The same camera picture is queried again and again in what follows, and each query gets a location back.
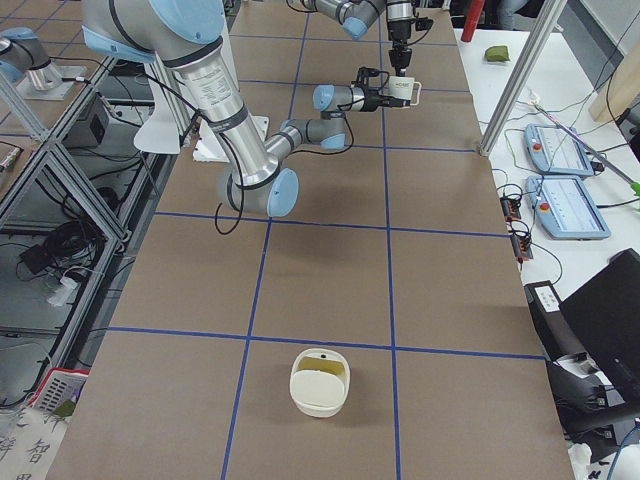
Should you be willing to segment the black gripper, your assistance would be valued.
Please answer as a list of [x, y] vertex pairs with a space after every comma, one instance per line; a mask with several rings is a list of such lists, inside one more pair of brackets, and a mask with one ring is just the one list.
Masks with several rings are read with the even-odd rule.
[[391, 66], [395, 70], [395, 75], [405, 77], [407, 68], [412, 58], [412, 49], [406, 39], [393, 40], [392, 48], [389, 50], [389, 59]]
[[409, 108], [410, 101], [383, 95], [378, 89], [364, 88], [361, 111], [376, 111], [378, 108]]

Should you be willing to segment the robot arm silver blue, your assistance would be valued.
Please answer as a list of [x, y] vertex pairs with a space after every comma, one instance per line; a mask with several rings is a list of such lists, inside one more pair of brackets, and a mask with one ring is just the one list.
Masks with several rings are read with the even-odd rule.
[[412, 58], [412, 46], [418, 43], [418, 40], [411, 41], [412, 34], [419, 31], [427, 33], [433, 24], [430, 18], [419, 15], [418, 1], [310, 0], [299, 1], [299, 7], [291, 1], [286, 1], [286, 4], [298, 13], [319, 13], [333, 19], [353, 40], [361, 39], [385, 14], [388, 39], [392, 44], [389, 59], [395, 75], [400, 77], [406, 75]]
[[368, 80], [379, 70], [360, 68], [349, 86], [319, 85], [318, 119], [289, 119], [262, 139], [222, 57], [225, 13], [220, 1], [85, 1], [86, 45], [103, 55], [139, 63], [161, 60], [177, 73], [198, 112], [220, 143], [229, 165], [218, 183], [223, 205], [240, 213], [284, 217], [294, 208], [299, 180], [284, 167], [302, 144], [343, 148], [349, 111], [405, 108], [411, 98], [385, 95]]

